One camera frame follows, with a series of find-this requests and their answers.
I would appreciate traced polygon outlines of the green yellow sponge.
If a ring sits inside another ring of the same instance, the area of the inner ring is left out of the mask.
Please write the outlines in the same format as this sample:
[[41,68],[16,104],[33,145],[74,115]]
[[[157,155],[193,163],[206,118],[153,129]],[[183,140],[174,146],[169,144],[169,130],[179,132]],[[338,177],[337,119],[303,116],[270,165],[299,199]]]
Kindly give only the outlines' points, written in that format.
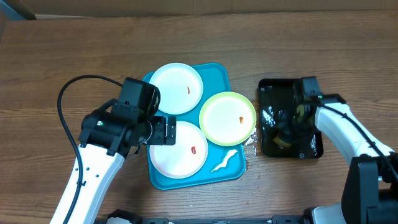
[[277,135],[277,136],[273,139],[273,141],[274,141],[276,144],[278,144],[278,145],[280,145],[280,146],[282,146],[282,147],[285,147],[285,148],[290,148],[291,145],[292,145],[292,143],[291,143],[290,141],[283,140],[283,138],[280,137],[279,135]]

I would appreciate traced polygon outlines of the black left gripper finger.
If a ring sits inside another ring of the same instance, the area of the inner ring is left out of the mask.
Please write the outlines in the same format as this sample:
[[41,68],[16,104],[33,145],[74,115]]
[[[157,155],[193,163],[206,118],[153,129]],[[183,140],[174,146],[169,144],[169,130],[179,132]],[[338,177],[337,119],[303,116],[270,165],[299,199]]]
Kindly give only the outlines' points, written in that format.
[[168,129],[165,145],[172,146],[176,143],[176,129]]
[[175,116],[169,116],[167,118],[167,128],[169,130],[175,129],[177,123],[177,119]]

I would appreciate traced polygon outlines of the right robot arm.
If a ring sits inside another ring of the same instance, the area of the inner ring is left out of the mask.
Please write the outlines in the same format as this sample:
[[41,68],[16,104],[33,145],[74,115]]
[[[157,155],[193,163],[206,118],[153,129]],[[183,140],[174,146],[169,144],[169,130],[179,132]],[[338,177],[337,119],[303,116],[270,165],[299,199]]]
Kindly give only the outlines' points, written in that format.
[[315,77],[292,80],[288,112],[274,142],[290,147],[326,135],[349,164],[341,201],[312,209],[310,222],[397,223],[397,153],[378,141],[339,94],[325,95]]

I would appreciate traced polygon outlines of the white plate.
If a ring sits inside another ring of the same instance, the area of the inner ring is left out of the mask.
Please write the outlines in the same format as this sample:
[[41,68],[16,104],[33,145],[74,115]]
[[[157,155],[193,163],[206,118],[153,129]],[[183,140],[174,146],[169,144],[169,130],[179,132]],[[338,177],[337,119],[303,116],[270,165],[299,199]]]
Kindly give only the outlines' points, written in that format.
[[149,156],[162,175],[183,179],[197,173],[208,157],[208,142],[194,124],[177,121],[176,143],[172,146],[150,146]]
[[160,67],[149,83],[159,89],[159,109],[167,114],[184,114],[194,109],[204,90],[199,73],[184,63],[169,63]]

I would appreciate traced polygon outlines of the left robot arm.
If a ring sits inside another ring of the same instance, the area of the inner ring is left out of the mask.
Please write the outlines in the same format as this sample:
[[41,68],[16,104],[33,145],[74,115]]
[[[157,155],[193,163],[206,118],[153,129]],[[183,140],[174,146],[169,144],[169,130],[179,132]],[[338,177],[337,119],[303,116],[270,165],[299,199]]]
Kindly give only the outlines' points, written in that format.
[[86,115],[75,140],[62,113],[62,96],[57,98],[60,122],[76,155],[68,184],[51,219],[52,223],[94,223],[104,196],[132,147],[171,146],[176,142],[177,120],[157,116],[160,91],[150,83],[126,78],[118,98],[112,98]]

